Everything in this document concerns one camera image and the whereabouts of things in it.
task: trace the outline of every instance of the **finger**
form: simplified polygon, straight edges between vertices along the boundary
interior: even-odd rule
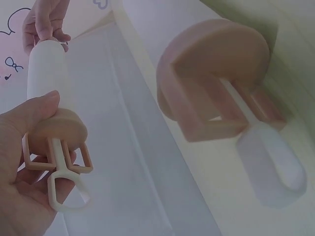
[[[61,28],[55,30],[53,36],[62,43],[69,42],[71,40],[70,35],[63,33]]]
[[[53,36],[53,28],[50,23],[49,15],[55,8],[53,3],[56,1],[42,0],[37,2],[35,10],[35,27],[40,40],[47,40]]]
[[[71,159],[71,163],[74,163],[75,159],[77,158],[77,155],[75,152],[71,152],[70,153],[70,159]],[[39,191],[41,191],[44,194],[48,193],[48,186],[47,186],[47,180],[49,178],[49,176],[53,173],[54,171],[50,171],[49,173],[47,173],[40,181],[34,183],[34,187],[36,189],[38,189]]]
[[[30,99],[13,110],[0,115],[0,126],[11,128],[12,132],[18,132],[22,138],[41,120],[53,116],[58,108],[60,96],[57,91],[52,91],[42,97]]]
[[[53,116],[58,108],[60,96],[53,91],[45,96],[33,98],[13,110],[0,115],[0,165],[6,181],[14,182],[21,154],[22,137],[41,120]]]
[[[34,37],[31,33],[23,32],[23,47],[26,54],[30,55],[34,47]]]
[[[47,157],[37,156],[34,159],[34,162],[44,163],[47,161]],[[20,170],[16,176],[18,181],[24,181],[28,184],[33,184],[39,180],[39,178],[43,175],[44,171],[34,171],[28,170],[26,168]]]

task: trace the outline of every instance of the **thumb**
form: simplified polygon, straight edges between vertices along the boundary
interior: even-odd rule
[[[13,126],[23,137],[40,121],[53,116],[58,108],[60,96],[52,91],[45,96],[30,99],[0,116],[0,121]]]
[[[53,36],[53,28],[49,19],[53,7],[50,1],[47,0],[39,0],[37,2],[35,9],[35,27],[40,40],[47,40]]]

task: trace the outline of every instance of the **plastic part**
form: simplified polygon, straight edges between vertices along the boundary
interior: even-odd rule
[[[59,42],[40,42],[30,54],[28,99],[53,90],[60,94],[59,108],[74,110],[64,49]]]
[[[286,120],[262,88],[258,87],[250,92],[237,81],[232,82],[232,85],[258,120],[271,125],[278,131],[285,127]]]
[[[248,123],[217,78],[251,88],[268,62],[268,45],[257,31],[225,19],[199,23],[178,35],[159,61],[159,106],[190,142],[235,137]]]
[[[49,152],[50,152],[50,155],[53,156],[56,160],[57,171],[53,172],[48,178],[49,204],[54,210],[59,211],[59,212],[73,212],[73,211],[82,210],[84,207],[88,205],[88,203],[91,200],[89,193],[84,183],[82,182],[80,175],[78,173],[70,171],[66,166],[64,157],[66,155],[69,155],[69,151],[64,148],[65,146],[62,147],[62,144],[59,139],[52,139],[51,142],[52,142],[53,149],[52,150],[50,149]],[[57,199],[58,197],[56,193],[56,183],[55,183],[55,180],[57,178],[66,178],[73,181],[75,183],[75,186],[78,188],[85,205],[82,207],[74,208],[74,207],[68,207],[59,203]]]
[[[306,191],[306,172],[293,150],[271,125],[258,120],[230,82],[222,83],[250,122],[237,150],[257,198],[265,206],[282,208]]]
[[[88,131],[76,113],[58,108],[53,117],[41,121],[29,132],[30,152],[36,155],[46,155],[47,137],[66,141],[69,150],[75,151],[85,142],[87,136]]]

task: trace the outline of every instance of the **white surface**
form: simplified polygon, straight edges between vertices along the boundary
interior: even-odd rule
[[[150,49],[146,48],[139,33],[132,25],[129,14],[134,14],[130,11],[135,11],[135,9],[125,7],[124,2],[123,0],[112,1],[115,19],[156,99],[155,61],[151,61]],[[138,9],[137,12],[141,14],[145,10]],[[276,85],[275,87],[278,92],[281,92],[281,95],[286,94],[283,89],[287,89],[287,87],[277,87]],[[289,97],[285,96],[285,98],[287,105],[292,108]],[[306,194],[298,201],[283,209],[262,206],[255,196],[235,147],[237,139],[189,144],[175,122],[167,118],[165,121],[223,236],[313,236],[315,234],[315,191],[313,187],[315,152],[313,143],[299,116],[295,116],[289,121],[288,126],[282,131],[282,136],[289,142],[306,169],[309,177],[308,188]]]
[[[72,89],[68,78],[65,52],[59,42],[44,41],[33,48],[28,75],[28,99],[57,90],[60,108],[74,109]]]

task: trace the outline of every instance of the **white cylinder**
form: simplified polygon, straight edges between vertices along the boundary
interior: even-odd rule
[[[168,44],[202,21],[221,17],[199,0],[120,0],[155,66]]]
[[[60,94],[60,108],[73,110],[65,52],[59,42],[47,40],[32,50],[29,62],[28,99],[53,90]]]

